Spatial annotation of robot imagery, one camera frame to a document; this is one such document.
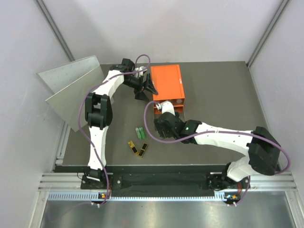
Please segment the orange drawer box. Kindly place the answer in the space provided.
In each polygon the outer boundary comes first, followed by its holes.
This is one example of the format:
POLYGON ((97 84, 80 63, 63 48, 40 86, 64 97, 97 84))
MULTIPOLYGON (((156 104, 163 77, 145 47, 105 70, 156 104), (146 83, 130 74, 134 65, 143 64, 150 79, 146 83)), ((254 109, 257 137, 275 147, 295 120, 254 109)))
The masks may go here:
MULTIPOLYGON (((152 95, 153 100, 185 100, 180 65, 152 66, 151 77, 158 92, 158 95, 152 95)), ((184 106, 174 107, 174 110, 181 114, 183 108, 184 106)))

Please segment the clear acrylic drawer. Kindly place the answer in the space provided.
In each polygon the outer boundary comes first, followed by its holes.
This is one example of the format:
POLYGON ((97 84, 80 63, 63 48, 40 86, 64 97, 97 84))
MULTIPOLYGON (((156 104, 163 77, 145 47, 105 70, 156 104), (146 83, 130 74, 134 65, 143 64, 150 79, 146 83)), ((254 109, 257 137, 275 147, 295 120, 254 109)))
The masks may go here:
POLYGON ((154 100, 157 103, 171 102, 174 107, 183 107, 184 99, 154 100))

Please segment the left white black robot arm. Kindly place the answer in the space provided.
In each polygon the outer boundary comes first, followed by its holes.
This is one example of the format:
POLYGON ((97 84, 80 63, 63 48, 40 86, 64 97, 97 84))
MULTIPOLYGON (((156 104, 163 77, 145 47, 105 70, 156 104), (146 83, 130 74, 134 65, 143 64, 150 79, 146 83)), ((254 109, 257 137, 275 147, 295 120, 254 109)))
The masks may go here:
POLYGON ((157 95, 151 75, 147 74, 146 79, 143 79, 146 71, 146 67, 136 68, 132 60, 124 58, 120 64, 110 67, 102 84, 92 88, 82 104, 90 132, 89 136, 84 134, 90 142, 90 158, 89 170, 84 172, 83 181, 91 181, 97 188, 103 188, 109 183, 105 170, 105 142, 108 127, 113 119, 111 99, 122 84, 134 89, 137 100, 149 101, 145 90, 157 95))

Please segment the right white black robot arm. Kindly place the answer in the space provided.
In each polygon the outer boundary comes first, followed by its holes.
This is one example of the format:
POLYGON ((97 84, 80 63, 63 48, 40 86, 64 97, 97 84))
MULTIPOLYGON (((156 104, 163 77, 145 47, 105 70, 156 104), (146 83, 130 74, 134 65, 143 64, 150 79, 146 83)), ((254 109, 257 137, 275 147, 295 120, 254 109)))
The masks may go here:
POLYGON ((217 146, 243 155, 241 159, 229 162, 220 176, 207 177, 216 190, 233 188, 245 177, 254 174, 273 176, 276 173, 279 143, 264 127, 258 126, 253 131, 234 131, 195 120, 184 122, 170 112, 161 114, 154 120, 154 125, 161 138, 174 138, 185 144, 217 146))

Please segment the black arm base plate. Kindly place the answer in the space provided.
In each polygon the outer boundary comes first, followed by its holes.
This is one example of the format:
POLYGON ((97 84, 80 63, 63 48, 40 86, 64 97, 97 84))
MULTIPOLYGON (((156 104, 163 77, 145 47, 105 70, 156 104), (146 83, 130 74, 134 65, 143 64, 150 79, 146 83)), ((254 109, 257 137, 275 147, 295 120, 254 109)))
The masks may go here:
POLYGON ((168 190, 200 191, 200 190, 242 190, 247 187, 248 178, 241 181, 231 181, 224 179, 221 174, 208 173, 115 173, 109 176, 107 182, 105 177, 101 181, 96 181, 87 176, 83 177, 82 189, 107 189, 112 193, 138 192, 147 193, 149 191, 164 192, 168 190))

